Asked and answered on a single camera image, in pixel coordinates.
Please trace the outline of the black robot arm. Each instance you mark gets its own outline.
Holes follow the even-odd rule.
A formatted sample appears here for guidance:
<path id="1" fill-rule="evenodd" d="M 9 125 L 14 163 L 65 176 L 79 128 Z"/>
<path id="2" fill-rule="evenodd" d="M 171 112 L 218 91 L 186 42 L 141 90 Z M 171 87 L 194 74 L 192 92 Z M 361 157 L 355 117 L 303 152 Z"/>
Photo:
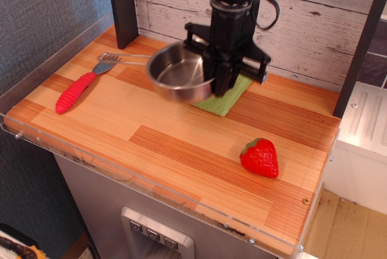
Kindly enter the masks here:
<path id="1" fill-rule="evenodd" d="M 265 81 L 272 59 L 253 41 L 259 26 L 260 1 L 210 0 L 210 25 L 185 25 L 184 46 L 202 56 L 204 79 L 211 81 L 212 93 L 217 97 L 233 88 L 239 74 L 260 83 Z M 280 12 L 275 0 L 267 1 Z"/>

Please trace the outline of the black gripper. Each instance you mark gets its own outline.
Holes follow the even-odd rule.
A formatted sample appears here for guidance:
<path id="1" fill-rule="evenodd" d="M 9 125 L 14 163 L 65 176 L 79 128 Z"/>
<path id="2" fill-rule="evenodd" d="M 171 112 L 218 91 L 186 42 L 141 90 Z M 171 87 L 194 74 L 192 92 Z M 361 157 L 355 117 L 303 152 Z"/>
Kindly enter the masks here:
<path id="1" fill-rule="evenodd" d="M 187 23 L 184 46 L 203 57 L 205 79 L 215 79 L 215 95 L 224 96 L 239 74 L 264 83 L 271 57 L 253 41 L 259 1 L 241 7 L 213 5 L 210 25 Z"/>

